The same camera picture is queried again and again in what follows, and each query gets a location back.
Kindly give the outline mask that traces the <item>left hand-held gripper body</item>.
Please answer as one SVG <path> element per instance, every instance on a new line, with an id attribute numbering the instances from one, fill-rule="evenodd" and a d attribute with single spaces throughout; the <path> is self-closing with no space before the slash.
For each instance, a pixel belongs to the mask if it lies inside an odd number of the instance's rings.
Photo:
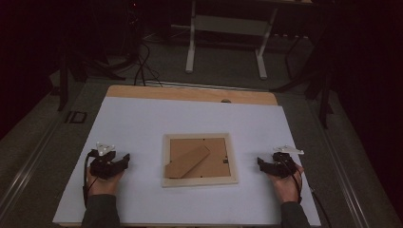
<path id="1" fill-rule="evenodd" d="M 97 142 L 90 156 L 94 158 L 89 167 L 92 176 L 107 180 L 118 174 L 117 165 L 112 161 L 116 157 L 114 145 Z"/>

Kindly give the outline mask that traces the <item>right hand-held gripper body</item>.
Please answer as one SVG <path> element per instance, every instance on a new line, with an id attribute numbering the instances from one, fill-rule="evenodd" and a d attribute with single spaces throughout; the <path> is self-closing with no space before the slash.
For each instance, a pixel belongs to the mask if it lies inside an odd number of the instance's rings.
<path id="1" fill-rule="evenodd" d="M 290 145 L 273 148 L 273 163 L 270 165 L 270 174 L 280 178 L 286 178 L 297 172 L 296 163 L 292 155 L 303 155 L 304 151 Z"/>

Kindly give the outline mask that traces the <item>wooden picture frame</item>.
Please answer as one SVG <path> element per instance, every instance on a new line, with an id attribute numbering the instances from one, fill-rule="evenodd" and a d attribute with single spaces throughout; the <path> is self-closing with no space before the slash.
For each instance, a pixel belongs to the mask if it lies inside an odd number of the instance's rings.
<path id="1" fill-rule="evenodd" d="M 239 182 L 228 133 L 166 134 L 163 137 L 162 187 Z"/>

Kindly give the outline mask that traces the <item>person's left hand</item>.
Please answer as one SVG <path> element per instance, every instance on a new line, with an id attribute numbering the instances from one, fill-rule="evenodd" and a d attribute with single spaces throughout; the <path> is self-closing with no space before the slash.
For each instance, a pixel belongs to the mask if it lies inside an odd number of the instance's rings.
<path id="1" fill-rule="evenodd" d="M 87 193 L 90 196 L 95 195 L 112 195 L 115 196 L 120 179 L 124 175 L 124 172 L 119 173 L 118 175 L 108 179 L 103 180 L 97 177 L 92 176 L 90 173 L 87 173 Z"/>

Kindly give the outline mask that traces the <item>person's right hand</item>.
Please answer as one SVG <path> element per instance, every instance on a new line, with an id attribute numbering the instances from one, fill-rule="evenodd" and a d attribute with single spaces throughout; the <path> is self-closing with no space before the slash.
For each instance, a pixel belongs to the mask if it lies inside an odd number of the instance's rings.
<path id="1" fill-rule="evenodd" d="M 276 176 L 267 175 L 273 183 L 275 192 L 281 203 L 285 202 L 300 202 L 300 192 L 302 190 L 302 173 L 304 169 L 296 165 L 297 171 L 290 177 L 279 178 Z"/>

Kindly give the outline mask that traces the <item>black floor socket cover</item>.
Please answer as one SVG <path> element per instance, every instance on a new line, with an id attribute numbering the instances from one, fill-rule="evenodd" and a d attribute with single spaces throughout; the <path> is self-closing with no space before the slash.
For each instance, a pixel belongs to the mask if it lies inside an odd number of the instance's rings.
<path id="1" fill-rule="evenodd" d="M 65 124 L 83 124 L 86 121 L 86 117 L 86 112 L 69 111 L 65 118 Z"/>

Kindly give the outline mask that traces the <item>white paper sheet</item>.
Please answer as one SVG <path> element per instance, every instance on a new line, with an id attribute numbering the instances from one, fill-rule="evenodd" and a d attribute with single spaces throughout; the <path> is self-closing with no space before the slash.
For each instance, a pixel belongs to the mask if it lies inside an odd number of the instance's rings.
<path id="1" fill-rule="evenodd" d="M 164 188 L 166 134 L 226 133 L 234 149 L 236 184 Z M 273 148 L 294 143 L 277 105 L 225 104 L 107 97 L 83 148 L 112 144 L 130 156 L 117 207 L 124 225 L 275 225 L 273 186 L 259 171 Z"/>

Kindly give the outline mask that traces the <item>black metal stand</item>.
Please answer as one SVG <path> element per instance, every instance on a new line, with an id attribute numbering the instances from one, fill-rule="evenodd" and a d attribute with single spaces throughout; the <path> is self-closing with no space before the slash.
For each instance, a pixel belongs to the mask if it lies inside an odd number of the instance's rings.
<path id="1" fill-rule="evenodd" d="M 53 92 L 60 97 L 58 111 L 62 111 L 68 102 L 68 73 L 71 72 L 75 81 L 84 82 L 87 78 L 84 66 L 98 70 L 101 74 L 112 80 L 122 80 L 123 77 L 113 73 L 113 70 L 128 67 L 132 61 L 130 59 L 122 63 L 103 66 L 95 60 L 90 59 L 79 51 L 65 51 L 60 55 L 60 79 L 59 85 L 53 89 Z"/>
<path id="2" fill-rule="evenodd" d="M 323 38 L 323 33 L 314 34 L 312 32 L 308 35 L 308 39 L 314 47 L 302 69 L 292 78 L 290 83 L 272 88 L 272 91 L 284 92 L 292 87 L 309 83 L 304 92 L 305 98 L 314 100 L 320 94 L 318 118 L 322 126 L 327 129 L 330 87 L 333 78 L 332 61 L 325 52 L 326 41 Z"/>

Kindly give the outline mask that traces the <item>dark equipment rack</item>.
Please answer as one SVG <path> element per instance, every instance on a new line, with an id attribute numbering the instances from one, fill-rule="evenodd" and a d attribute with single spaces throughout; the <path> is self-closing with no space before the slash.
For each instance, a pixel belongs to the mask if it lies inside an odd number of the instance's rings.
<path id="1" fill-rule="evenodd" d="M 138 59 L 141 43 L 140 16 L 138 0 L 122 0 L 124 5 L 124 47 L 126 48 L 126 63 Z"/>

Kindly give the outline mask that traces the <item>metal floor rail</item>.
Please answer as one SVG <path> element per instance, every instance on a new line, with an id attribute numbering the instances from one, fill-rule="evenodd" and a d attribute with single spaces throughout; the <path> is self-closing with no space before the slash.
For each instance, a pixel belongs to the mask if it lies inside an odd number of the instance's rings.
<path id="1" fill-rule="evenodd" d="M 56 119 L 48 126 L 44 135 L 32 149 L 28 160 L 14 177 L 11 186 L 8 188 L 5 195 L 0 199 L 0 209 L 2 209 L 4 213 L 11 208 L 11 206 L 17 201 L 21 193 L 24 191 L 30 180 L 30 177 L 43 157 L 43 153 L 48 146 L 48 142 L 51 140 L 54 132 L 57 130 L 61 122 L 61 119 Z"/>
<path id="2" fill-rule="evenodd" d="M 159 86 L 159 87 L 181 87 L 181 88 L 200 88 L 200 89 L 223 89 L 223 90 L 238 90 L 238 91 L 257 91 L 253 88 L 233 87 L 223 85 L 198 85 L 186 83 L 172 83 L 172 82 L 157 82 L 145 81 L 146 86 Z"/>
<path id="3" fill-rule="evenodd" d="M 332 142 L 328 130 L 324 128 L 323 124 L 321 123 L 318 117 L 319 104 L 316 101 L 307 101 L 307 105 L 309 106 L 310 111 L 316 122 L 316 125 L 319 128 L 319 132 L 325 141 L 326 148 L 331 158 L 333 169 L 336 173 L 337 182 L 341 188 L 343 197 L 349 207 L 349 211 L 350 214 L 352 215 L 355 227 L 370 228 L 369 222 L 362 211 L 361 204 L 358 198 L 356 197 L 355 190 L 350 182 L 348 174 L 342 164 L 340 157 L 338 156 L 335 144 Z"/>

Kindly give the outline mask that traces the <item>white metal desk frame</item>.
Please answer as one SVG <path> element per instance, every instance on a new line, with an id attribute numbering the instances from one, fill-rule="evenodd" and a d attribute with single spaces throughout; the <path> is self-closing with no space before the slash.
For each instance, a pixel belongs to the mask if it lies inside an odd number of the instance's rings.
<path id="1" fill-rule="evenodd" d="M 268 39 L 278 14 L 278 8 L 273 8 L 269 12 L 269 19 L 266 22 L 237 19 L 229 17 L 210 16 L 196 13 L 197 0 L 191 2 L 190 16 L 190 38 L 187 52 L 185 72 L 192 73 L 194 69 L 196 42 L 195 35 L 197 30 L 223 32 L 241 35 L 252 35 L 261 37 L 261 45 L 255 49 L 259 76 L 262 80 L 268 78 L 263 54 L 266 49 Z"/>

